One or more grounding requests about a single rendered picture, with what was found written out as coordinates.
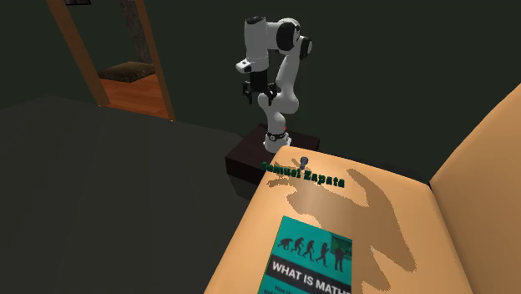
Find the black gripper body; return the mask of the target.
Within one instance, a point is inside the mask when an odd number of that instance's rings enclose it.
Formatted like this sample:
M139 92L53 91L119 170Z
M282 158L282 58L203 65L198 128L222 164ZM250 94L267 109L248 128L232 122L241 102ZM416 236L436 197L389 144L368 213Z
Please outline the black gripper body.
M268 71L263 70L260 72L250 72L250 90L252 92L264 93L270 92L277 94L278 89L274 82L268 81Z

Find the dark robot stand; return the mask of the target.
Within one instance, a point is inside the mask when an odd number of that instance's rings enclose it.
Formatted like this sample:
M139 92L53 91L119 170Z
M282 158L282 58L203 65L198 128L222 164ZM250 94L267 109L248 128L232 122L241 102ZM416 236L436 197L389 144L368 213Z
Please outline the dark robot stand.
M225 156L228 175L255 185L262 181L266 172L278 176L297 176L301 158L310 151L319 150L319 138L290 130L290 145L271 153L264 146L267 130L267 124L258 124Z

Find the green letter name sign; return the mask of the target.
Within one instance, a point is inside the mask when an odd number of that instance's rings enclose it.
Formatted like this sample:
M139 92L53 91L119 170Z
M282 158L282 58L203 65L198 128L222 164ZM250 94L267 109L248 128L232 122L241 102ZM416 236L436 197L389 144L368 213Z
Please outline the green letter name sign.
M345 187L346 181L344 179L328 175L321 175L313 173L311 170L307 170L306 166L308 163L309 159L307 157L301 157L297 162L298 166L296 168L285 167L278 164L268 164L267 162L262 162L260 168L264 171L278 175L313 181L317 185L331 185L340 188Z

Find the dark grey floor cushion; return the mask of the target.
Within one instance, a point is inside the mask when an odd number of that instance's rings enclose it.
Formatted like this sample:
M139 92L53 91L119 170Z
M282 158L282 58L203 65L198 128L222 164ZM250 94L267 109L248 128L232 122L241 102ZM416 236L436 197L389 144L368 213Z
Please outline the dark grey floor cushion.
M155 73L152 63L128 61L97 71L101 79L108 79L124 83L133 83L139 79Z

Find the teal book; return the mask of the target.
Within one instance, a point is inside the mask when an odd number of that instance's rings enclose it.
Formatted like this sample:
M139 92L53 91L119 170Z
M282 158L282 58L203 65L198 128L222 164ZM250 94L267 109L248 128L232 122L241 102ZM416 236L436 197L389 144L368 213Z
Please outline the teal book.
M352 240L283 217L258 294L352 294Z

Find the tan sofa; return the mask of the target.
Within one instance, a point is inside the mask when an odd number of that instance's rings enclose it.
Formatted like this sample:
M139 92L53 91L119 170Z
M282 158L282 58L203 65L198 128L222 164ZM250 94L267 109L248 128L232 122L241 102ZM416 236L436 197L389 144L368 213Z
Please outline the tan sofa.
M521 294L521 84L428 184L286 146L342 188L266 173L205 294L256 294L284 216L353 242L353 294Z

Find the wooden door frame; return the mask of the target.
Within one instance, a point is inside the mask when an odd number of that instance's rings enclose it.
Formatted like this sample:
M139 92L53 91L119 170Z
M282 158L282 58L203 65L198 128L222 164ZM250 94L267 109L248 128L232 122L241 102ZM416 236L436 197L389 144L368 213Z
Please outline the wooden door frame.
M159 89L164 100L164 106L167 118L170 121L176 121L175 113L172 108L172 103L169 96L169 90L164 77L164 72L159 60L159 53L154 41L153 31L150 25L149 16L146 11L144 0L134 0L139 20L144 30L144 36L149 48L150 57L153 61L154 69L159 83ZM100 78L97 75L96 69L89 56L88 50L85 48L83 40L78 32L74 20L64 3L64 0L45 0L60 32L63 35L68 48L73 55L73 58L78 65L78 68L83 75L86 84L89 87L90 93L94 97L96 104L99 107L109 106L109 97L104 90Z

